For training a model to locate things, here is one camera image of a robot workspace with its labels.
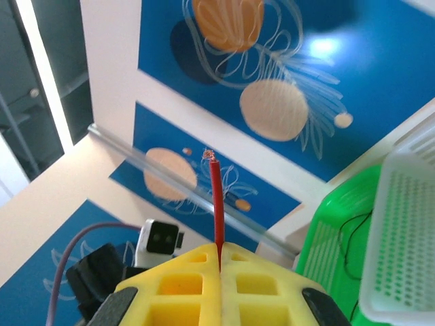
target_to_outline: green plastic basket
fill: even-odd
[[[380,173],[380,166],[367,168],[325,197],[314,214],[296,268],[325,288],[353,326],[386,325],[366,319],[358,306],[371,222],[368,214]]]

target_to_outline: perforated basket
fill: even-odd
[[[378,325],[358,308],[360,280],[366,252],[380,166],[350,178],[328,194],[316,210],[296,272],[321,284],[353,326]],[[345,265],[348,250],[347,270]]]
[[[374,321],[435,325],[435,126],[385,160],[360,307]]]

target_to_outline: blue poster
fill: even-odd
[[[206,146],[176,128],[149,109],[137,104],[133,146],[192,186],[211,193],[208,160],[203,159]],[[299,205],[299,202],[261,180],[216,152],[221,164],[225,203],[268,229]],[[111,178],[135,192],[178,221],[213,240],[213,216],[190,201],[184,194],[123,162]],[[257,243],[229,226],[226,239],[255,251]]]
[[[401,0],[142,1],[139,69],[328,181],[435,97]]]
[[[117,219],[89,200],[85,201],[0,288],[0,324],[5,326],[45,325],[54,273],[65,247],[86,226],[107,221],[113,222]],[[137,237],[138,232],[121,228],[91,231],[74,248],[67,268],[108,242],[117,247],[123,262],[131,266]],[[75,296],[64,276],[60,286],[54,324],[73,326],[80,318]]]

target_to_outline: blue panel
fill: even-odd
[[[288,9],[293,2],[266,2],[280,8],[280,29],[287,30],[292,40],[281,36],[273,45],[266,46],[277,26],[276,11],[267,5],[256,47],[244,53],[229,53],[231,57],[225,67],[219,66],[218,57],[210,58],[213,53],[219,54],[216,49],[203,51],[211,68],[217,69],[215,77],[219,82],[221,79],[233,84],[252,82],[253,78],[244,79],[242,68],[228,77],[222,73],[234,71],[240,61],[246,59],[242,57],[246,54],[249,54],[246,70],[253,71],[260,62],[258,49],[265,49],[261,54],[267,57],[265,51],[279,51],[287,44],[294,47],[301,39]],[[186,15],[183,3],[188,8]],[[139,68],[327,181],[435,96],[435,20],[399,0],[298,0],[296,3],[303,23],[302,48],[293,56],[279,57],[311,106],[309,120],[296,141],[271,141],[252,131],[239,106],[243,88],[213,83],[206,78],[203,66],[194,57],[198,51],[192,50],[195,38],[186,33],[186,26],[180,23],[191,22],[198,31],[197,23],[192,20],[197,17],[194,17],[191,1],[179,0],[171,4],[143,1]],[[181,47],[175,52],[171,49],[174,37],[178,37],[178,44],[185,44],[184,60]],[[196,39],[204,42],[201,33]],[[221,55],[228,58],[228,53]],[[321,63],[312,60],[313,56],[326,55],[328,60],[324,58]],[[272,59],[262,60],[267,64]],[[313,77],[309,69],[328,73],[339,84]],[[337,101],[336,111],[324,111],[316,103],[322,86],[338,92],[329,97]],[[340,112],[353,116],[348,128],[334,125],[334,118]]]
[[[117,221],[90,201],[81,207],[42,245],[32,257],[0,288],[1,324],[8,326],[45,325],[50,289],[56,266],[68,242],[93,223]],[[138,233],[120,228],[91,231],[74,248],[67,268],[95,249],[110,242],[131,264]],[[81,318],[66,277],[60,287],[55,325],[73,326]]]
[[[198,187],[205,192],[211,191],[208,161],[202,160],[205,145],[139,104],[135,114],[133,145],[144,153],[154,147],[163,147],[179,154],[196,173]],[[226,203],[235,208],[236,199],[250,203],[251,209],[242,213],[263,227],[271,227],[299,204],[295,199],[232,163],[223,155],[216,155],[221,163]],[[189,200],[169,201],[154,196],[145,186],[143,173],[129,163],[121,164],[111,178],[213,240],[211,215],[206,215]],[[256,243],[248,241],[231,228],[227,229],[226,234],[228,241],[239,243],[251,250],[256,247]]]

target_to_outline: transparent tube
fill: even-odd
[[[213,214],[213,198],[210,194],[207,194],[198,188],[192,187],[184,179],[169,169],[161,166],[154,160],[147,158],[143,152],[132,148],[129,144],[120,140],[117,136],[109,131],[98,127],[96,124],[91,124],[88,129],[90,133],[102,143],[112,148],[117,153],[123,155],[127,162],[139,170],[146,170],[152,173],[171,187],[174,187],[180,192],[186,194],[191,201],[206,210],[208,213]],[[263,242],[271,248],[274,248],[289,259],[293,260],[299,253],[299,250],[291,247],[284,241],[279,240],[261,225],[252,221],[248,217],[238,212],[238,210],[227,204],[225,204],[225,223],[252,240]]]

